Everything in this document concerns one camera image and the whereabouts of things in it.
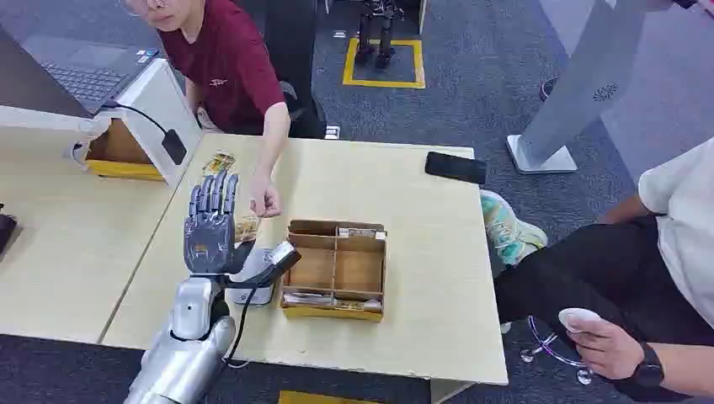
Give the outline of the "seated person's left hand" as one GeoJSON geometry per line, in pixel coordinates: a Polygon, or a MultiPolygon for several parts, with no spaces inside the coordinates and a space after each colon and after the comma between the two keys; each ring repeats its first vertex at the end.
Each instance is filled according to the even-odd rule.
{"type": "Polygon", "coordinates": [[[614,323],[570,316],[567,324],[576,330],[567,334],[582,361],[597,375],[610,380],[626,379],[644,360],[641,344],[614,323]]]}

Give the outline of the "person's left hand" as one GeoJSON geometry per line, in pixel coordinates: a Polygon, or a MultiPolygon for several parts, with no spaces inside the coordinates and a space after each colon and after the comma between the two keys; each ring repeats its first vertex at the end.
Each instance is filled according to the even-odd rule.
{"type": "Polygon", "coordinates": [[[280,195],[268,173],[256,172],[250,180],[251,209],[261,218],[272,218],[282,214],[280,195]]]}

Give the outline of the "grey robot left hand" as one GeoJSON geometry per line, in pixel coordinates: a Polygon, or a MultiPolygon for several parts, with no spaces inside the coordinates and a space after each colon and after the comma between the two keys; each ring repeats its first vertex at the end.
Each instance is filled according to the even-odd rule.
{"type": "Polygon", "coordinates": [[[255,236],[236,230],[239,176],[222,169],[193,187],[184,220],[184,261],[194,274],[237,274],[255,245],[255,236]]]}

